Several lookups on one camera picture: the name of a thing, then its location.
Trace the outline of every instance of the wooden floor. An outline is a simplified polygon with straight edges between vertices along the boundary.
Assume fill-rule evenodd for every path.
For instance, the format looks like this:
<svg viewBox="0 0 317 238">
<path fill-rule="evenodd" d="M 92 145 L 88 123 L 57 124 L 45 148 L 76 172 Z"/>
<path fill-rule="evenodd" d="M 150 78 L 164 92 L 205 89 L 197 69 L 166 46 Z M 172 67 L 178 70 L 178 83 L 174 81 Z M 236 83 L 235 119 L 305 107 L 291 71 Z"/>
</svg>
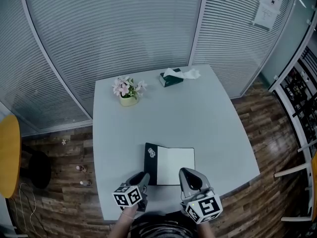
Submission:
<svg viewBox="0 0 317 238">
<path fill-rule="evenodd" d="M 296 152 L 298 146 L 291 125 L 277 98 L 259 81 L 246 96 L 233 100 L 233 104 L 248 134 L 261 174 L 222 197 L 224 211 L 211 226 L 217 238 L 281 238 L 291 230 L 290 235 L 296 224 L 283 223 L 280 218 L 296 210 L 307 178 L 303 172 L 284 178 L 274 178 L 273 174 L 304 161 L 302 154 Z M 104 238 L 111 229 L 102 218 L 99 204 L 92 137 L 92 128 L 87 127 L 24 139 L 25 144 L 45 152 L 52 162 L 52 180 L 47 189 L 33 188 L 35 215 L 48 237 Z M 24 166 L 28 156 L 22 155 Z M 78 172 L 77 164 L 87 165 L 87 173 Z M 80 186 L 79 181 L 83 179 L 91 180 L 92 186 Z M 31 185 L 27 179 L 20 179 L 20 182 Z M 23 184 L 22 190 L 34 208 L 31 189 Z M 26 233 L 37 237 L 30 224 L 27 197 L 21 192 Z M 25 232 L 19 190 L 13 199 L 17 207 L 17 225 Z M 9 204 L 16 221 L 14 201 L 9 200 Z M 47 237 L 40 222 L 32 216 L 36 232 Z"/>
</svg>

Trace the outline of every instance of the printed sign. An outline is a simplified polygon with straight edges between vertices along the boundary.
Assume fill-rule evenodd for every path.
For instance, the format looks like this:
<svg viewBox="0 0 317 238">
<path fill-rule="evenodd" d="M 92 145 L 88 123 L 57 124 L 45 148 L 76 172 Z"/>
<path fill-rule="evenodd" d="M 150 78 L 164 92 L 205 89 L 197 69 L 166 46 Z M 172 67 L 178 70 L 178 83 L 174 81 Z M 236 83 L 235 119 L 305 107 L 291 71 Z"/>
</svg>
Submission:
<svg viewBox="0 0 317 238">
<path fill-rule="evenodd" d="M 276 17 L 280 14 L 280 8 L 283 0 L 260 0 L 257 15 L 252 22 L 253 25 L 261 25 L 272 29 Z"/>
</svg>

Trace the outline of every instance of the table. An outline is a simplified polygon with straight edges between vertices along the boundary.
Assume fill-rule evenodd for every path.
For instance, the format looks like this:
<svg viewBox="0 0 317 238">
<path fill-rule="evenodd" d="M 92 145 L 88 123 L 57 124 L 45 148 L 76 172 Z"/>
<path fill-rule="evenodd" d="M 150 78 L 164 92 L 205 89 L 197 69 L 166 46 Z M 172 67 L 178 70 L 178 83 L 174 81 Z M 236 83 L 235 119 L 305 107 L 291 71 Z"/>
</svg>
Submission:
<svg viewBox="0 0 317 238">
<path fill-rule="evenodd" d="M 162 87 L 165 69 L 129 74 L 147 91 L 134 106 L 122 107 L 112 92 L 114 78 L 96 82 L 93 146 L 98 194 L 105 220 L 121 210 L 111 195 L 130 176 L 143 171 L 146 142 L 193 147 L 195 168 L 218 195 L 260 174 L 250 142 L 227 93 L 209 65 L 193 66 L 196 80 Z M 185 72 L 191 67 L 180 67 Z M 147 211 L 181 209 L 180 186 L 149 186 Z"/>
<path fill-rule="evenodd" d="M 21 136 L 19 122 L 14 115 L 0 123 L 0 193 L 10 198 L 19 180 Z"/>
</svg>

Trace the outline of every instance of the artificial flower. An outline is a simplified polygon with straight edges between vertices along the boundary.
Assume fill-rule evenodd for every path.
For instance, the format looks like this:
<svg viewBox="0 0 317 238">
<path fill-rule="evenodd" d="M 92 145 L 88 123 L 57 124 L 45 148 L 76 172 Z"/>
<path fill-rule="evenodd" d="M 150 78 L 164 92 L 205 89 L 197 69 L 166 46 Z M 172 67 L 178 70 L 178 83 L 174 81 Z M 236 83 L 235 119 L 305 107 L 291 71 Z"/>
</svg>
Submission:
<svg viewBox="0 0 317 238">
<path fill-rule="evenodd" d="M 114 85 L 112 85 L 113 87 L 118 87 L 119 85 L 122 84 L 122 80 L 120 78 L 116 78 L 114 80 Z"/>
<path fill-rule="evenodd" d="M 119 88 L 119 91 L 121 92 L 122 97 L 129 93 L 129 87 L 130 85 L 126 85 L 125 83 L 122 84 L 122 87 Z"/>
<path fill-rule="evenodd" d="M 146 90 L 146 87 L 148 85 L 146 83 L 144 83 L 144 80 L 140 81 L 137 85 L 137 88 L 135 89 L 136 91 L 140 91 L 141 88 L 143 88 L 144 90 Z"/>
<path fill-rule="evenodd" d="M 130 85 L 129 77 L 122 77 L 120 80 L 121 80 L 121 83 L 124 83 L 126 85 Z"/>
<path fill-rule="evenodd" d="M 119 87 L 118 87 L 118 86 L 115 86 L 115 87 L 113 88 L 113 93 L 114 93 L 116 96 L 119 96 L 120 91 L 119 91 Z"/>
</svg>

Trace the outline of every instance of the green tissue box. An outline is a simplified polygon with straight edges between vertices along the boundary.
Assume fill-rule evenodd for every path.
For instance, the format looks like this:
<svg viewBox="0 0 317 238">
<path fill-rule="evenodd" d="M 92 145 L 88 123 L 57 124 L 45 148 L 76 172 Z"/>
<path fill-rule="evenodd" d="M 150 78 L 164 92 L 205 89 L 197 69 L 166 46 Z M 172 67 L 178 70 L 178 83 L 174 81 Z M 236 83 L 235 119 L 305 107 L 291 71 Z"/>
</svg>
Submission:
<svg viewBox="0 0 317 238">
<path fill-rule="evenodd" d="M 181 70 L 179 68 L 177 68 L 177 69 L 174 69 L 174 71 L 175 72 L 180 72 Z M 171 75 L 163 77 L 163 75 L 164 75 L 164 72 L 160 73 L 160 76 L 159 76 L 159 80 L 162 83 L 163 87 L 167 87 L 167 86 L 170 86 L 170 85 L 175 85 L 177 83 L 180 83 L 180 82 L 184 81 L 183 78 L 174 77 L 174 76 L 171 76 Z"/>
</svg>

